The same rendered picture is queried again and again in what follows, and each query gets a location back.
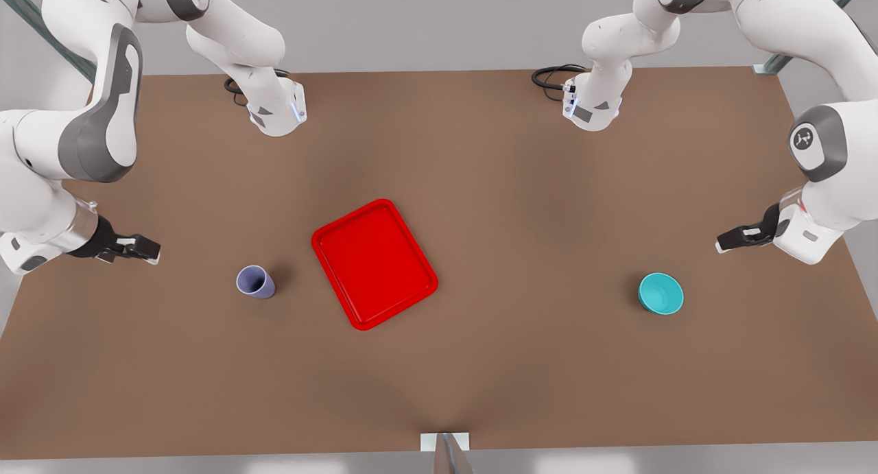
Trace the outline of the teal bowl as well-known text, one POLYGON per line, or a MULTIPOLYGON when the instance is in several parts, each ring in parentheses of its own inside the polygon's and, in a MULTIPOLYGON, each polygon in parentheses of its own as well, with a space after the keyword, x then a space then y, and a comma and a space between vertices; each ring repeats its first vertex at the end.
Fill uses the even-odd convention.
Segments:
POLYGON ((663 316, 680 311, 685 301, 683 287, 674 277, 664 273, 651 273, 643 277, 637 297, 647 311, 663 316))

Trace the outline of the lavender cup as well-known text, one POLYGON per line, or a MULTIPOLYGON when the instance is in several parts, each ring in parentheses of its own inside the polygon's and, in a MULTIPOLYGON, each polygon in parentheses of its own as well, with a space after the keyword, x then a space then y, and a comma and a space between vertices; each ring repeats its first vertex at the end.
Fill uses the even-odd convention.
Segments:
POLYGON ((276 292, 275 281, 260 265, 247 265, 239 271, 236 287, 245 296, 268 299, 276 292))

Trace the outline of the red rectangular tray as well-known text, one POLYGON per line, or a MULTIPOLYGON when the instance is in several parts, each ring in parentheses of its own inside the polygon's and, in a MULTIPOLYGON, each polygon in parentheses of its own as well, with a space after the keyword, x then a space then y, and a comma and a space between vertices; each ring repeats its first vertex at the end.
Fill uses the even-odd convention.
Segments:
POLYGON ((386 198, 320 227, 311 247, 349 323, 360 331, 416 305, 439 286, 413 233, 386 198))

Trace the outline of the silver frame post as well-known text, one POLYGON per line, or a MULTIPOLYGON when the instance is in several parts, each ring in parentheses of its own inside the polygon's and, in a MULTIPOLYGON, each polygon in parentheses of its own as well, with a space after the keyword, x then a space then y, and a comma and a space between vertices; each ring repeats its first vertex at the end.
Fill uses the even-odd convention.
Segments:
POLYGON ((878 53, 844 9, 853 0, 746 0, 736 11, 744 36, 770 53, 756 75, 777 75, 794 59, 812 62, 834 80, 878 74, 878 53))
POLYGON ((422 433, 420 451, 434 453, 433 474, 475 474, 465 454, 470 451, 468 432, 422 433))
POLYGON ((49 30, 42 18, 42 12, 32 0, 3 0, 6 5, 12 8, 13 12, 22 18, 29 27, 31 27, 43 40, 46 40, 58 54, 60 54, 72 67, 78 71, 85 80, 90 84, 94 84, 96 78, 96 64, 86 58, 76 55, 74 52, 65 47, 49 30))

